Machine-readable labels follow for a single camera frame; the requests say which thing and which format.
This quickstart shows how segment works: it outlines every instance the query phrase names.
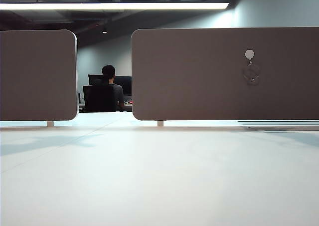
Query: black monitor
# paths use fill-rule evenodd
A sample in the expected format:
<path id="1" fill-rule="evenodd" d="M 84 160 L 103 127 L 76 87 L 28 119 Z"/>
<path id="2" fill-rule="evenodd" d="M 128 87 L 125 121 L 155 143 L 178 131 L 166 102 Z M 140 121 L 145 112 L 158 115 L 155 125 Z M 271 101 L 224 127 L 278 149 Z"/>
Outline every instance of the black monitor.
<path id="1" fill-rule="evenodd" d="M 121 85 L 124 95 L 132 95 L 132 77 L 115 76 L 114 84 Z"/>
<path id="2" fill-rule="evenodd" d="M 88 75 L 89 85 L 108 85 L 109 78 L 107 75 Z"/>

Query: chair backrest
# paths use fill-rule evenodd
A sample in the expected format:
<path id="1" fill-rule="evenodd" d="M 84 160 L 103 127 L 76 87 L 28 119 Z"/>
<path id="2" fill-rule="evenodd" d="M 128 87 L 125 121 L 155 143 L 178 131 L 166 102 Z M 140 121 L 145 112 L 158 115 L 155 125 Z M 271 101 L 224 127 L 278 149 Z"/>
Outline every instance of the chair backrest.
<path id="1" fill-rule="evenodd" d="M 85 112 L 115 112 L 112 86 L 83 86 Z"/>

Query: ceiling light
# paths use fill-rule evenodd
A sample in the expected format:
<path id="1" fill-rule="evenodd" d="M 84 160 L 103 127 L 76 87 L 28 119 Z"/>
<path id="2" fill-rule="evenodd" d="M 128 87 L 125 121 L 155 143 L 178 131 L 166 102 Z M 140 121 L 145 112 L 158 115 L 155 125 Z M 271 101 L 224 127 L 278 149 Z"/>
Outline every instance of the ceiling light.
<path id="1" fill-rule="evenodd" d="M 0 3 L 0 10 L 183 10 L 225 9 L 228 3 Z"/>

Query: ceiling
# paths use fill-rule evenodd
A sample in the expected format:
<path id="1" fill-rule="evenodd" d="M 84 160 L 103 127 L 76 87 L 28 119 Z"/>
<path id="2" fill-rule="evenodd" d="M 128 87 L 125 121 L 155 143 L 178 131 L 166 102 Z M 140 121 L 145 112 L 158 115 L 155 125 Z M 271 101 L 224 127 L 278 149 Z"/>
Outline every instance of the ceiling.
<path id="1" fill-rule="evenodd" d="M 234 0 L 0 0 L 0 3 L 27 2 L 231 2 Z M 85 46 L 101 40 L 152 28 L 203 11 L 133 10 L 0 10 L 0 30 L 68 29 Z M 103 28 L 108 33 L 102 34 Z"/>

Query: gray partition panel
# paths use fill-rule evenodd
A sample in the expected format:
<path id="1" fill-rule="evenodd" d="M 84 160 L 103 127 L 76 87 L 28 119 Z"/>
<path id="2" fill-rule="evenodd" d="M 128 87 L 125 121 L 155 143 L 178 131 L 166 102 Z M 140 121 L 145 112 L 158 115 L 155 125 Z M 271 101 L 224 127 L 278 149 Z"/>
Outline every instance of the gray partition panel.
<path id="1" fill-rule="evenodd" d="M 137 30 L 133 114 L 140 120 L 319 119 L 318 46 L 319 27 Z M 255 52 L 253 68 L 248 49 Z M 249 72 L 259 76 L 249 80 Z"/>
<path id="2" fill-rule="evenodd" d="M 68 30 L 0 31 L 0 119 L 73 119 L 76 58 L 76 37 Z"/>

